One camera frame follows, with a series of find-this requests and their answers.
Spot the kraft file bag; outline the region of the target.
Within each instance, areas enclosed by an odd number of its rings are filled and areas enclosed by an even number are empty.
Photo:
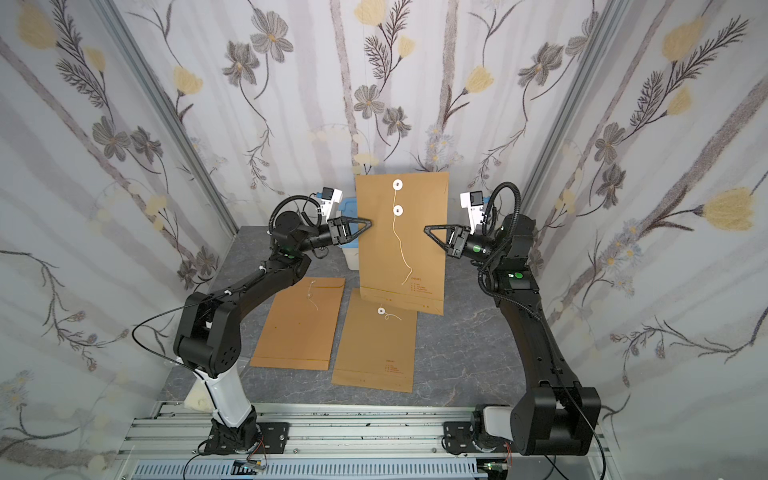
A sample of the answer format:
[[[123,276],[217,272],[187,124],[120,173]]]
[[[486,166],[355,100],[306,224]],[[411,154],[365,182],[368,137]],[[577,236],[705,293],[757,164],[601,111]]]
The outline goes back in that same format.
[[[414,385],[418,313],[351,293],[332,383],[410,393]]]
[[[344,288],[343,278],[306,277],[278,293],[250,365],[328,370]]]
[[[424,231],[447,222],[450,175],[401,173],[356,178],[360,293],[385,308],[442,316],[446,254]]]

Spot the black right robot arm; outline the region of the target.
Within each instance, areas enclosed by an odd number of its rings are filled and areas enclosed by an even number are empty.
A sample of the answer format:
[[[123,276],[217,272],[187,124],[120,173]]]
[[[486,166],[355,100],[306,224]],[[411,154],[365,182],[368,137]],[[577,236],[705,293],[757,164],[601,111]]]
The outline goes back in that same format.
[[[556,344],[530,269],[535,222],[508,215],[484,235],[457,224],[429,225],[425,234],[446,255],[478,268],[480,289],[510,327],[524,369],[526,391],[513,406],[480,405],[473,414],[473,443],[481,451],[509,445],[522,455],[584,456],[595,437],[601,399],[582,385]]]

